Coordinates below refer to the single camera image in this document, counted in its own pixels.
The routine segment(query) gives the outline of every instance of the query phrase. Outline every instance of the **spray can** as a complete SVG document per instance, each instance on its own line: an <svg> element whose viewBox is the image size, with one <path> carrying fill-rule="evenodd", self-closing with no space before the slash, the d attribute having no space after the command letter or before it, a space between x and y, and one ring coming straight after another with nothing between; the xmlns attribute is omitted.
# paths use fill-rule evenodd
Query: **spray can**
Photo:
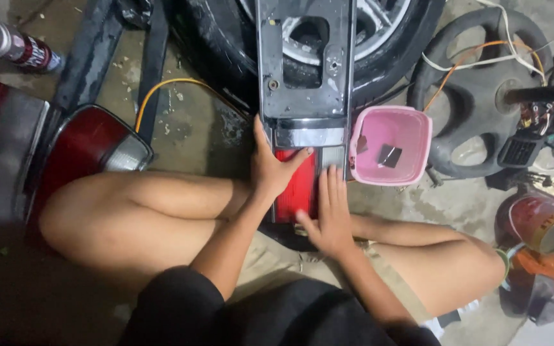
<svg viewBox="0 0 554 346"><path fill-rule="evenodd" d="M0 59L9 60L28 72L51 72L63 66L63 59L46 43L2 22Z"/></svg>

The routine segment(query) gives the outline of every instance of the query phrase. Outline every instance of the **tail light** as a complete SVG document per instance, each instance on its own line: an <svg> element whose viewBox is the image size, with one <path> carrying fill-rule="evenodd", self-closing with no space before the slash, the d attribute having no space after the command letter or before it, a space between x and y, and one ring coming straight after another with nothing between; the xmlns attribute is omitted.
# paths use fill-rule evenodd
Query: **tail light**
<svg viewBox="0 0 554 346"><path fill-rule="evenodd" d="M275 157L288 161L297 150L275 150ZM301 209L313 218L318 213L316 194L317 155L314 152L296 170L288 187L277 197L274 204L274 221L277 223L295 222L296 211Z"/></svg>
<svg viewBox="0 0 554 346"><path fill-rule="evenodd" d="M39 235L40 212L52 193L73 180L104 171L143 170L153 150L109 111L83 106L58 128L46 154L28 213L28 236Z"/></svg>

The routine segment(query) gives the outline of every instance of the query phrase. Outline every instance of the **concrete floor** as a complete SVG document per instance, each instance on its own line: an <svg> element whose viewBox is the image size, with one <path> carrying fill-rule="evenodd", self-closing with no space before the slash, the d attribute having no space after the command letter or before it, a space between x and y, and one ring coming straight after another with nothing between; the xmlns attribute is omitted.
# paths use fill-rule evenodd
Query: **concrete floor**
<svg viewBox="0 0 554 346"><path fill-rule="evenodd" d="M56 51L66 53L74 30L81 19L86 0L55 0L42 13L23 26L23 30L42 38ZM26 19L29 8L41 0L0 0L0 19L18 23ZM529 15L554 37L554 1L500 0L508 8ZM478 9L471 0L451 0L440 26ZM129 123L134 120L133 92L140 80L140 59L144 34L128 31L123 35L98 103ZM479 31L471 30L455 40L458 51L481 43ZM183 60L177 68L177 48L170 45L164 78L195 76ZM0 63L0 81L28 93L50 99L55 76L20 75L6 63ZM153 168L178 170L219 177L245 178L251 148L249 127L197 86L169 87L170 110L158 115L152 146L158 157ZM404 104L404 98L393 101ZM448 103L440 98L428 114L436 128L446 123ZM474 163L480 159L480 142L475 140L458 150L460 160ZM488 190L482 179L451 180L430 189L428 177L407 188L386 188L353 183L349 185L350 208L356 213L447 224L494 241L494 216L500 202L511 193ZM22 231L0 228L0 342L105 344L116 342L129 305L134 298L94 278L81 268L62 259L43 256L22 244ZM522 324L522 318L504 314L499 295L492 292L481 299L480 308L467 313L463 321L446 328L443 345L506 345Z"/></svg>

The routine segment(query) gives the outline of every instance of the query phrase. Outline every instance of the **orange wire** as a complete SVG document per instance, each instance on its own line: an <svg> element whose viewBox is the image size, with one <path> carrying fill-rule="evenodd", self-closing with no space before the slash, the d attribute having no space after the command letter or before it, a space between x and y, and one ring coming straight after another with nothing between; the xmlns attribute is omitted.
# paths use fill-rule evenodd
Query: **orange wire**
<svg viewBox="0 0 554 346"><path fill-rule="evenodd" d="M435 94L433 95L431 100L427 103L427 106L425 107L425 109L423 111L427 111L429 109L429 106L431 106L431 103L433 103L433 101L435 101L435 98L437 98L437 96L440 94L443 87L446 85L446 81L448 80L448 78L450 78L450 75L452 75L452 73L454 73L456 71L456 69L459 65L461 65L467 58L471 57L477 50L479 50L481 48L484 48L484 47L488 47L489 45L497 45L497 44L510 44L510 43L508 41L491 41L491 42L487 42L487 43L482 43L482 44L477 45L476 47L473 47L472 49L467 51L466 54L463 55L463 57L461 57L461 59L458 59L457 63L454 64L454 66L450 69L450 71L448 71L448 74L446 74L446 77L444 77L444 80L441 82L440 88L437 89L437 91L435 91ZM540 57L538 56L538 53L536 53L533 49L531 49L528 45L526 45L524 43L512 42L512 44L520 45L521 47L527 48L531 52L531 54L535 57L535 60L538 63L538 66L539 66L540 70L542 71L542 73L544 73L544 67L542 66L542 61L540 61Z"/></svg>

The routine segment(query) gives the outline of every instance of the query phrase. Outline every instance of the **person's right hand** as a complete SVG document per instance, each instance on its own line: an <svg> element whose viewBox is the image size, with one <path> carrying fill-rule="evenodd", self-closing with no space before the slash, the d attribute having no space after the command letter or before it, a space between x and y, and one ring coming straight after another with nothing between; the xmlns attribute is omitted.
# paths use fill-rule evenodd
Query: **person's right hand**
<svg viewBox="0 0 554 346"><path fill-rule="evenodd" d="M317 225L303 210L296 212L296 219L303 225L309 240L323 254L337 259L356 249L352 238L347 187L343 171L331 166L319 176L319 210Z"/></svg>

